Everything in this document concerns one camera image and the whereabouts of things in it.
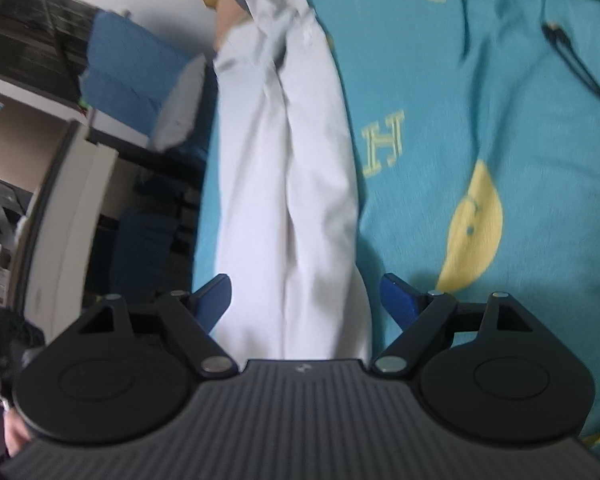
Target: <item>human hand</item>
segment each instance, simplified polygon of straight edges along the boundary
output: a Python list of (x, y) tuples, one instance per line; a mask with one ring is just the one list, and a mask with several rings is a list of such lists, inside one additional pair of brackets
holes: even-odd
[(31, 440), (22, 417), (15, 408), (4, 413), (4, 443), (9, 456), (15, 456)]

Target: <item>ribbed gray plate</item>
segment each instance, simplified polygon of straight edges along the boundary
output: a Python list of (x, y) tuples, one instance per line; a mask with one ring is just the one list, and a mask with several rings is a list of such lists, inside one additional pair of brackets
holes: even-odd
[(205, 383), (151, 435), (88, 449), (38, 440), (4, 472), (14, 480), (593, 480), (600, 462), (574, 440), (525, 450), (463, 440), (432, 421), (404, 383), (371, 377), (356, 361), (256, 361), (237, 378)]

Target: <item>teal bedsheet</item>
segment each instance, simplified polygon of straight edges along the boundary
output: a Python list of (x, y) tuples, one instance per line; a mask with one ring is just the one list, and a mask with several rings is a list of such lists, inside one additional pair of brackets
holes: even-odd
[[(600, 99), (541, 31), (560, 24), (600, 82), (600, 2), (310, 2), (350, 115), (376, 351), (399, 333), (379, 304), (385, 272), (465, 301), (507, 290), (595, 376), (583, 436), (600, 452)], [(216, 141), (194, 288), (213, 276)]]

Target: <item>white cloth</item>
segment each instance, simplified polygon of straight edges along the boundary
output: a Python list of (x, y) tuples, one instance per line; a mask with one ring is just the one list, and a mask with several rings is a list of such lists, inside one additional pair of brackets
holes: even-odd
[(306, 0), (247, 0), (216, 57), (221, 221), (236, 361), (370, 356), (355, 266), (358, 192), (338, 73)]

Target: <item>metal screw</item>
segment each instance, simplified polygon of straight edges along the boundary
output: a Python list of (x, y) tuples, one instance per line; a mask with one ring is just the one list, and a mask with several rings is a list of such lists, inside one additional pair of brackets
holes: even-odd
[(228, 357), (214, 355), (202, 361), (202, 369), (209, 374), (222, 374), (231, 369), (234, 362)]
[(395, 374), (407, 367), (407, 361), (395, 355), (385, 355), (376, 361), (376, 368), (383, 374)]

